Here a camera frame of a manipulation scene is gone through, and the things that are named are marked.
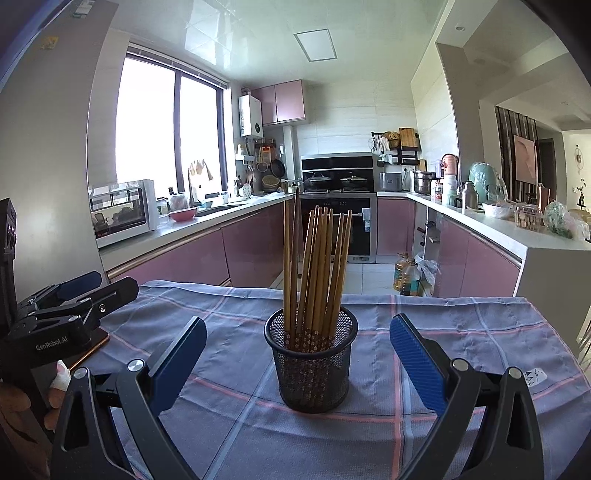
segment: window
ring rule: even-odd
[[[189,191],[187,173],[198,161],[203,174],[192,178],[203,192],[226,190],[222,93],[187,73],[128,56],[117,105],[117,181],[151,179],[156,196],[169,197],[169,187]]]

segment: plaid tablecloth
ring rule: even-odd
[[[282,306],[278,290],[149,282],[135,302],[104,318],[111,341],[86,365],[94,373],[117,371],[147,358],[192,316],[204,319],[207,346],[174,407],[160,418],[195,473],[207,480],[396,478],[436,419],[389,342],[389,323],[398,312],[449,357],[461,356],[476,369],[502,373],[516,365],[547,375],[530,389],[547,479],[557,478],[591,429],[585,375],[526,300],[349,295],[343,304],[357,317],[359,334],[352,344],[349,394],[326,414],[292,411],[279,395],[263,336],[265,321]],[[448,478],[460,473],[482,413],[475,411]],[[149,477],[121,411],[115,415],[133,466]]]

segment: sink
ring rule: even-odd
[[[212,213],[223,212],[224,210],[231,210],[233,208],[241,207],[242,205],[246,205],[247,202],[240,202],[240,203],[233,203],[228,205],[219,205],[217,207],[211,207],[205,210],[198,210],[195,213],[195,217],[205,217],[207,215],[211,215]]]

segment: black mesh pen holder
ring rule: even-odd
[[[329,349],[294,352],[284,347],[288,336],[284,331],[283,309],[271,315],[265,324],[265,339],[273,350],[281,398],[289,408],[322,413],[336,408],[345,399],[349,391],[351,343],[357,330],[355,316],[341,307]],[[302,332],[300,337],[296,343],[310,343],[310,332]]]

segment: mint green appliance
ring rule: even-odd
[[[470,167],[469,180],[478,194],[478,203],[507,201],[505,182],[489,163],[474,163]]]

